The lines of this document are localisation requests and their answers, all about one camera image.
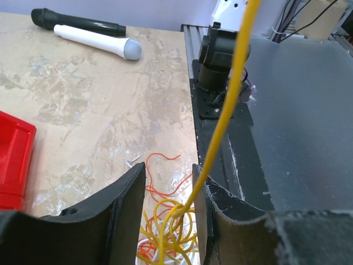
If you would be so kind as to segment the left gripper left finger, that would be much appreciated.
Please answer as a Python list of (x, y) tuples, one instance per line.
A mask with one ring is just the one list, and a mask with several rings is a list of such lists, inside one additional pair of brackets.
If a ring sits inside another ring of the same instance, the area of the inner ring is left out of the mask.
[(1, 264), (135, 264), (146, 166), (58, 216), (1, 212)]

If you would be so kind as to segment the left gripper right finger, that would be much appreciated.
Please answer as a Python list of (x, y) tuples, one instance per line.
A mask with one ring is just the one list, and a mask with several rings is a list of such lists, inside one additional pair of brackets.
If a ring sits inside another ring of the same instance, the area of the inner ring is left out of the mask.
[(352, 211), (257, 208), (217, 166), (195, 199), (202, 264), (351, 264)]

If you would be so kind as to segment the red three-compartment bin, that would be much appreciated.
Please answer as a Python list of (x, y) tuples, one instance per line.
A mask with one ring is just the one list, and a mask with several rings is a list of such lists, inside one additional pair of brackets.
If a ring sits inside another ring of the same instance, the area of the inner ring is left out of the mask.
[(1, 112), (1, 209), (24, 209), (36, 127)]

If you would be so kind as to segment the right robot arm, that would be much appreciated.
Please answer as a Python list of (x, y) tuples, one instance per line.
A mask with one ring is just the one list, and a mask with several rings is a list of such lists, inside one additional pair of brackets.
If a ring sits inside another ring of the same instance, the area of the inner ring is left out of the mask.
[(207, 34), (201, 41), (197, 81), (208, 92), (224, 91), (232, 67), (233, 49), (248, 1), (217, 1)]

